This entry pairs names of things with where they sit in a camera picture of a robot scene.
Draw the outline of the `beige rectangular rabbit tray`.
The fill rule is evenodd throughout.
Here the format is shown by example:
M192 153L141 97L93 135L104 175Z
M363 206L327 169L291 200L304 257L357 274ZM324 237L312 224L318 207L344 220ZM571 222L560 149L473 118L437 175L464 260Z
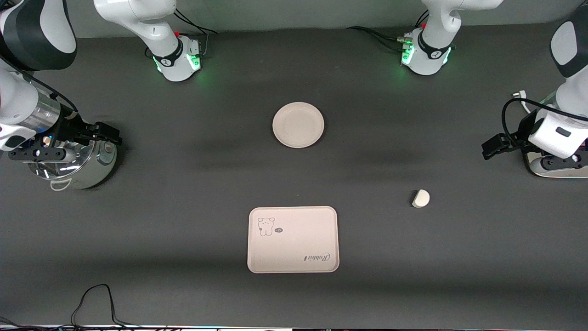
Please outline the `beige rectangular rabbit tray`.
M334 208L258 207L250 212L247 265L252 273L331 273L339 261Z

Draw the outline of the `glass pot lid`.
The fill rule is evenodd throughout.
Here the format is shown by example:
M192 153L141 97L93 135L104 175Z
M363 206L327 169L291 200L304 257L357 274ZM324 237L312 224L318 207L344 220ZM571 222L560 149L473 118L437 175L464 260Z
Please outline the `glass pot lid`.
M63 161L41 163L25 163L28 168L40 178L46 180L57 180L65 178L81 170L88 161L96 148L96 142L90 141L89 145L74 143L71 141L62 141L57 146L65 149L66 158Z

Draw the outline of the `steel cooking pot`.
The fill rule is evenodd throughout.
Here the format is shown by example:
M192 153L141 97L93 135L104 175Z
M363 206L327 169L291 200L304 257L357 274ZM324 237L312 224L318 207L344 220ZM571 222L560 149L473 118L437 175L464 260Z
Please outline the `steel cooking pot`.
M88 156L76 164L67 166L71 172L65 176L50 180L50 188L53 191L64 190L84 190L94 187L109 175L113 170L116 157L117 146L107 141L94 141L92 149L84 147L83 151L88 151Z

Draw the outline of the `cream toaster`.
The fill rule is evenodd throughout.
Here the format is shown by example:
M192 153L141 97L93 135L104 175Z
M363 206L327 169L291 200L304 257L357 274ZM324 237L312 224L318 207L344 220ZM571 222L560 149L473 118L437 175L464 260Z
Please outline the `cream toaster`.
M529 172L535 174L536 176L545 178L588 179L588 167L584 167L579 170L569 169L563 171L546 171L540 165L540 160L542 159L542 157L548 155L550 154L532 152L525 154L524 160L526 161L526 165Z

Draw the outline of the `round beige plate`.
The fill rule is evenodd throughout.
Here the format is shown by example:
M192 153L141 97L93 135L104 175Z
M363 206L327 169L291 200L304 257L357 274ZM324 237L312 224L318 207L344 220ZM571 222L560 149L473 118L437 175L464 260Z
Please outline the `round beige plate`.
M275 113L271 129L275 138L286 147L307 148L323 136L325 119L310 103L288 103Z

